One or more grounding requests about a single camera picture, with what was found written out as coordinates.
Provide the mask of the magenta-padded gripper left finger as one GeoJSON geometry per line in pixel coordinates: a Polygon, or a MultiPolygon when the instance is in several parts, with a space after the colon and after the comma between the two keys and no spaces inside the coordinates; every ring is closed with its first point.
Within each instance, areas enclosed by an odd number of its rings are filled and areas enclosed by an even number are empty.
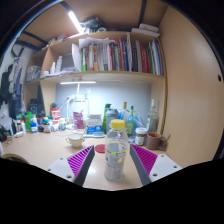
{"type": "Polygon", "coordinates": [[[47,171],[82,186],[94,156],[94,146],[91,145],[68,158],[57,159],[47,168],[47,171]]]}

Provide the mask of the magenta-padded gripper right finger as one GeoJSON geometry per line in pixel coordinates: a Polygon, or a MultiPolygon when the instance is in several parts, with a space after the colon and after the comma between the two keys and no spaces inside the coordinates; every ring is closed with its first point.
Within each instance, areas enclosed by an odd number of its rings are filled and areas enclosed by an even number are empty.
{"type": "Polygon", "coordinates": [[[143,186],[181,170],[167,155],[156,155],[134,144],[130,145],[130,155],[143,186]]]}

